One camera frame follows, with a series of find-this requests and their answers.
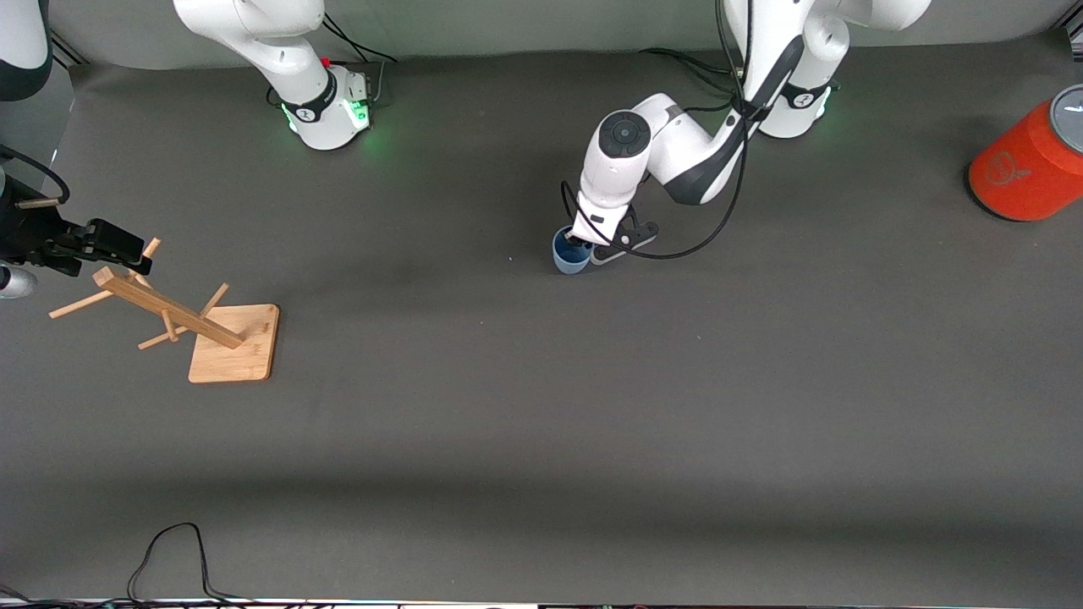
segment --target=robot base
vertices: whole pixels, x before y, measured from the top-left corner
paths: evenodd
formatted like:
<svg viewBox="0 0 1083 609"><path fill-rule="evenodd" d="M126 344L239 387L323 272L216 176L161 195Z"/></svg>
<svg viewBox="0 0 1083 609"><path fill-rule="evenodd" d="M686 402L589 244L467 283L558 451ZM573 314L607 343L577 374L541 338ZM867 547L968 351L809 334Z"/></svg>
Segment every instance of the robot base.
<svg viewBox="0 0 1083 609"><path fill-rule="evenodd" d="M305 145L317 151L331 151L347 145L354 135L368 129L371 121L365 75L352 73L342 66L331 66L328 72L335 77L337 85L335 100L323 112L319 120L302 122L283 107L289 128L301 137Z"/></svg>

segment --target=wooden stand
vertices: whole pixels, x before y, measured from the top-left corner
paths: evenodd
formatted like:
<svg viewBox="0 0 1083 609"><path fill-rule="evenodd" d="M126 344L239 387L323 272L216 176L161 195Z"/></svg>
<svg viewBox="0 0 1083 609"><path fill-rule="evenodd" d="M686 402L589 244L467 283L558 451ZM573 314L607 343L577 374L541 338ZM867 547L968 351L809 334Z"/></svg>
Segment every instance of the wooden stand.
<svg viewBox="0 0 1083 609"><path fill-rule="evenodd" d="M151 257L160 244L160 239L152 239L143 250L143 256ZM218 301L230 288L230 284L222 284L203 311L196 313L151 287L146 277L133 271L120 276L108 267L94 273L94 283L102 291L61 307L49 313L49 316L55 320L109 296L118 296L160 315L165 324L166 332L141 342L141 350L167 340L177 342L180 340L179 335L185 332L198 335L192 353L192 367L188 370L188 380L192 383L265 380L271 376L275 337L278 333L278 307L218 307Z"/></svg>

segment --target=wooden peg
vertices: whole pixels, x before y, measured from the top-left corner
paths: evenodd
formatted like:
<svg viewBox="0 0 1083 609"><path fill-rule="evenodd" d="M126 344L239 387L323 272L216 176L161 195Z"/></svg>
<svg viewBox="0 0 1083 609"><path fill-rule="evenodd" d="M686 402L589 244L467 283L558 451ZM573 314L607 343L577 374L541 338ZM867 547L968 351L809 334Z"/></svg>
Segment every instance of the wooden peg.
<svg viewBox="0 0 1083 609"><path fill-rule="evenodd" d="M31 198L16 203L15 207L19 209L41 209L43 207L56 207L57 205L61 205L61 199L58 198Z"/></svg>
<svg viewBox="0 0 1083 609"><path fill-rule="evenodd" d="M147 258L154 258L154 252L158 251L159 245L161 245L161 239L158 237L154 237L153 239L151 239L151 243L146 244L146 247L143 248L143 256Z"/></svg>
<svg viewBox="0 0 1083 609"><path fill-rule="evenodd" d="M218 288L218 291L214 293L214 296L211 296L210 300L207 301L207 304L203 308L203 311L199 312L199 316L206 318L207 313L210 313L210 310L217 307L218 301L221 300L223 296L225 296L225 290L227 289L230 289L230 284L227 283L222 284L222 287ZM177 326L177 334L184 334L185 332L188 332L188 328L184 326ZM140 351L144 349L149 349L155 345L161 345L166 340L172 340L173 342L177 342L175 340L170 338L169 334L159 334L158 336L155 336L151 340L144 340L143 342L140 342L139 349Z"/></svg>
<svg viewBox="0 0 1083 609"><path fill-rule="evenodd" d="M199 311L199 316L206 318L207 313L210 313L210 310L217 307L218 301L221 300L223 296L225 296L225 290L227 289L230 289L230 284L227 283L224 283L221 286L219 286L218 290L214 293L214 296L211 296L210 300L207 301L207 304L204 306L203 311Z"/></svg>
<svg viewBox="0 0 1083 609"><path fill-rule="evenodd" d="M123 277L118 277L113 272L113 269L108 267L94 273L94 283L97 284L97 287L107 289L132 304L146 309L156 315L161 314L162 309L168 309L171 319L184 324L192 332L206 336L210 340L229 349L236 349L244 342L244 339L236 333L210 320L200 318L195 311L152 288L139 283L125 281Z"/></svg>
<svg viewBox="0 0 1083 609"><path fill-rule="evenodd" d="M55 311L50 311L49 312L49 316L52 318L52 319L54 319L54 320L56 318L63 318L64 315L66 315L68 313L74 313L74 312L78 311L79 309L84 309L87 307L90 307L94 302L101 302L102 300L105 300L106 298L108 298L110 296L113 296L112 291L99 291L97 294L95 294L93 296L88 296L87 298L83 298L82 300L77 300L77 301L75 301L75 302L73 302L70 304L65 304L64 307L61 307L60 309L56 309Z"/></svg>
<svg viewBox="0 0 1083 609"><path fill-rule="evenodd" d="M173 329L173 321L169 319L169 309L161 310L161 321L166 323L166 336L169 337L170 342L180 340L177 337L177 331Z"/></svg>

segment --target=orange container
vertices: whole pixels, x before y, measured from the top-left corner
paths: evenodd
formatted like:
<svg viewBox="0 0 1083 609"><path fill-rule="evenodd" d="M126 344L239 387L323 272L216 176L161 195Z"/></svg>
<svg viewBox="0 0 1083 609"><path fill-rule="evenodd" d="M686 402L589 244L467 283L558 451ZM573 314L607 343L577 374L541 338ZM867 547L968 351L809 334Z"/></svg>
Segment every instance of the orange container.
<svg viewBox="0 0 1083 609"><path fill-rule="evenodd" d="M1009 220L1043 220L1083 198L1083 86L1034 108L970 164L970 191Z"/></svg>

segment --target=gray table surface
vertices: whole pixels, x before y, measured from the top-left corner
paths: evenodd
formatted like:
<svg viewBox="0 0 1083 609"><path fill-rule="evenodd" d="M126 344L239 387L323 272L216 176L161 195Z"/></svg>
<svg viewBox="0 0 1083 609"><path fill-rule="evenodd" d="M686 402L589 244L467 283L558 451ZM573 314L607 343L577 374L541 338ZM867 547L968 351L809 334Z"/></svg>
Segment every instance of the gray table surface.
<svg viewBox="0 0 1083 609"><path fill-rule="evenodd" d="M95 67L66 213L162 237L194 307L279 304L277 357L193 386L125 302L50 321L89 273L0 307L0 580L120 594L191 519L242 595L1079 607L1083 207L1009 223L961 183L1072 74L1062 34L857 49L709 248L566 277L557 184L601 117L712 102L665 59L392 65L330 153L255 69ZM725 208L638 202L654 250ZM141 593L197 595L192 539L159 552Z"/></svg>

